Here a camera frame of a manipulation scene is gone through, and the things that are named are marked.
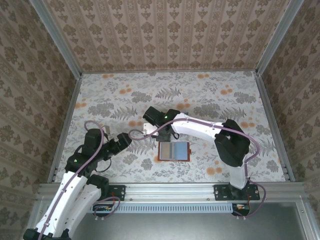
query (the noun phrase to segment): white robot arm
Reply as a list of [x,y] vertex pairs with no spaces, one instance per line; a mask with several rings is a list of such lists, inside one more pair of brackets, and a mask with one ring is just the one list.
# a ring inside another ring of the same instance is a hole
[[71,240],[91,206],[98,200],[109,197],[109,180],[100,175],[91,175],[92,171],[97,168],[99,161],[110,160],[112,156],[126,149],[132,140],[127,133],[119,134],[118,141],[108,140],[96,157],[80,170],[97,151],[101,138],[99,129],[88,130],[84,144],[68,158],[61,184],[49,208],[35,228],[25,231],[24,240]]
[[230,119],[226,122],[205,121],[177,110],[170,109],[167,113],[163,113],[153,107],[145,112],[143,118],[149,122],[143,125],[145,135],[153,133],[158,127],[173,120],[173,123],[153,135],[159,142],[169,142],[171,135],[186,134],[215,144],[221,160],[228,166],[229,183],[240,190],[246,186],[244,160],[249,152],[250,141],[244,136],[214,127],[220,126],[243,132],[235,121]]

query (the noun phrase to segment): gray floor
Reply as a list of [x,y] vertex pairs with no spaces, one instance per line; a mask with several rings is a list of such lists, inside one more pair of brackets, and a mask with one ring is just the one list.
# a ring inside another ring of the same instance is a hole
[[247,220],[230,213],[115,214],[82,220],[72,240],[305,240],[295,205],[268,203]]

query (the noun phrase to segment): table surface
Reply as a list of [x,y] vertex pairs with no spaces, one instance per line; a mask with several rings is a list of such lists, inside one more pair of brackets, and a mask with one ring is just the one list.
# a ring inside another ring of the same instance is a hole
[[[109,126],[109,138],[113,138],[131,129],[141,130],[145,122],[142,116],[150,106],[162,112],[177,109],[213,122],[235,120],[261,147],[260,154],[249,162],[251,179],[285,181],[254,72],[212,71],[83,74],[55,182],[61,182],[67,159],[84,142],[85,121]],[[229,181],[227,166],[220,160],[215,145],[188,135],[181,135],[179,141],[190,143],[190,162],[159,162],[158,143],[148,138],[133,141],[112,157],[108,171],[99,174],[112,183]],[[250,153],[255,150],[251,144]],[[108,165],[108,161],[101,161],[97,170]]]

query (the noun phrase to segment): small tablet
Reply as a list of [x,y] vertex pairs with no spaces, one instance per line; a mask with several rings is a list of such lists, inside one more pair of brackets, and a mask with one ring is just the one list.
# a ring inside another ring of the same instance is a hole
[[190,154],[189,142],[159,142],[158,161],[190,162]]

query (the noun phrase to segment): patterned wall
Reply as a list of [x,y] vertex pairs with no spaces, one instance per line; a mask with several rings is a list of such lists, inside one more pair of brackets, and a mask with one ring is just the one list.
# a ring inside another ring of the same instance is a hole
[[63,57],[27,0],[0,1],[0,239],[21,239],[47,181],[73,92]]
[[304,1],[262,77],[296,180],[319,219],[320,1]]
[[290,0],[45,0],[84,72],[254,69]]

